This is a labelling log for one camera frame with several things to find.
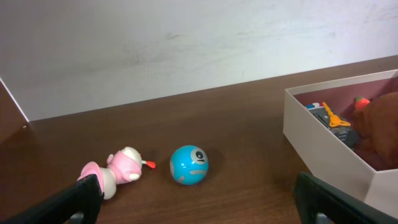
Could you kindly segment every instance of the pink plush toy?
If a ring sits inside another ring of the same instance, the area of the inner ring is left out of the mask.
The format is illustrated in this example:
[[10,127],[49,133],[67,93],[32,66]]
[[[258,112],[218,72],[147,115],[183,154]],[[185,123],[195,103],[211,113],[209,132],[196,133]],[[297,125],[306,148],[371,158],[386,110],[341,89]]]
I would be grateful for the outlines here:
[[143,164],[155,168],[156,164],[143,161],[141,155],[132,147],[125,147],[115,155],[110,154],[106,160],[107,168],[99,167],[95,162],[89,162],[84,166],[78,180],[83,177],[97,175],[99,186],[104,193],[104,199],[111,198],[116,192],[116,184],[125,184],[137,180],[142,172]]

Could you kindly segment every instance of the white box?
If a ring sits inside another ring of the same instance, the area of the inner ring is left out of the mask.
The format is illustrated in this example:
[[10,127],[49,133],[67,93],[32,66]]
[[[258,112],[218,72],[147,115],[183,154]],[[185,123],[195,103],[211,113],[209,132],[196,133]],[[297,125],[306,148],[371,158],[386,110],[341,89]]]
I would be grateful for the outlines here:
[[315,177],[398,218],[398,169],[376,171],[321,124],[304,105],[328,103],[338,114],[353,111],[357,96],[398,91],[398,70],[285,90],[284,134]]

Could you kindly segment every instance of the ball with cartoon face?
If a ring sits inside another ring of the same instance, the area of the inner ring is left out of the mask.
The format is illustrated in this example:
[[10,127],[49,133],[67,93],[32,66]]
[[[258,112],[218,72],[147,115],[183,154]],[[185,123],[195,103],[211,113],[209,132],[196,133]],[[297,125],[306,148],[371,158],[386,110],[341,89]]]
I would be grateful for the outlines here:
[[175,181],[192,185],[205,178],[209,162],[206,153],[196,146],[177,149],[170,159],[170,171]]

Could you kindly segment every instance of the white wall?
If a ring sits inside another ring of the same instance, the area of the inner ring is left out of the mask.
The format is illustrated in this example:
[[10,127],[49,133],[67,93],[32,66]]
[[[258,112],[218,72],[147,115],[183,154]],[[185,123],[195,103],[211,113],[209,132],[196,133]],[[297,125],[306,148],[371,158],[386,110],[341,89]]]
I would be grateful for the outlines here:
[[398,54],[396,0],[9,0],[0,76],[30,120]]

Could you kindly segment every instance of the brown fur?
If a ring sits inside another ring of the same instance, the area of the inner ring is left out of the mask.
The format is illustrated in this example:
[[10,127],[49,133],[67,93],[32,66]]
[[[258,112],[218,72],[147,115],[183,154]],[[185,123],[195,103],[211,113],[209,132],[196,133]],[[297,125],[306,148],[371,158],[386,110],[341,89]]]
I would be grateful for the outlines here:
[[364,139],[361,147],[376,151],[387,165],[398,168],[398,92],[373,100],[354,111],[353,128]]

